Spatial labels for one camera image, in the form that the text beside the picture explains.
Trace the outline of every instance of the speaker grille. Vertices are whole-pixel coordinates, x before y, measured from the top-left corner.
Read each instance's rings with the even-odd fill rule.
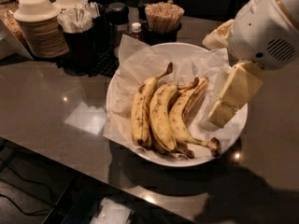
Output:
[[[268,53],[278,61],[290,59],[295,53],[294,47],[283,39],[273,39],[268,43]]]

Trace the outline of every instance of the cup of stirrers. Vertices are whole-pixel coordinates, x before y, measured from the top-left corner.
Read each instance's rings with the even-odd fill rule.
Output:
[[[184,9],[172,3],[149,4],[145,8],[147,22],[143,23],[144,41],[149,45],[177,41]]]

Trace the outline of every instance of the black wire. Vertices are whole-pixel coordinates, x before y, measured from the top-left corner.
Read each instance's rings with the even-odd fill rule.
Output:
[[[6,198],[7,200],[9,200],[15,207],[17,207],[17,209],[22,212],[24,215],[26,216],[46,216],[49,213],[49,209],[42,209],[42,210],[38,210],[38,211],[34,211],[32,213],[27,213],[24,212],[12,199],[10,199],[8,196],[1,194],[0,193],[0,197]]]
[[[30,179],[27,179],[27,178],[24,178],[22,177],[21,175],[19,175],[17,173],[17,171],[15,171],[12,167],[9,166],[9,164],[7,162],[5,162],[4,160],[2,160],[0,158],[0,161],[12,172],[14,173],[18,178],[20,178],[21,180],[25,181],[25,182],[29,182],[29,183],[34,183],[34,184],[37,184],[37,185],[41,185],[41,186],[44,186],[48,189],[48,192],[49,192],[49,196],[50,196],[50,199],[53,203],[55,203],[54,201],[54,197],[53,197],[53,191],[52,189],[50,188],[50,186],[48,186],[47,184],[45,183],[41,183],[41,182],[38,182],[38,181],[34,181],[34,180],[30,180]]]

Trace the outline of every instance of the countertop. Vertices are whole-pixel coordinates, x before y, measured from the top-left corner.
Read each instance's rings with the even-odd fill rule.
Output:
[[[188,17],[182,24],[178,41],[197,46],[219,25]],[[2,63],[0,136],[190,221],[295,223],[298,75],[298,63],[265,73],[244,132],[221,158],[170,168],[102,136],[109,77],[70,76],[47,62]]]

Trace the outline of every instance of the pepper grinder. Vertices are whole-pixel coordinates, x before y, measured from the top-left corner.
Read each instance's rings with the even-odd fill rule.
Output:
[[[110,25],[111,43],[115,57],[119,57],[119,48],[123,34],[129,34],[129,8],[124,3],[115,2],[107,7]]]

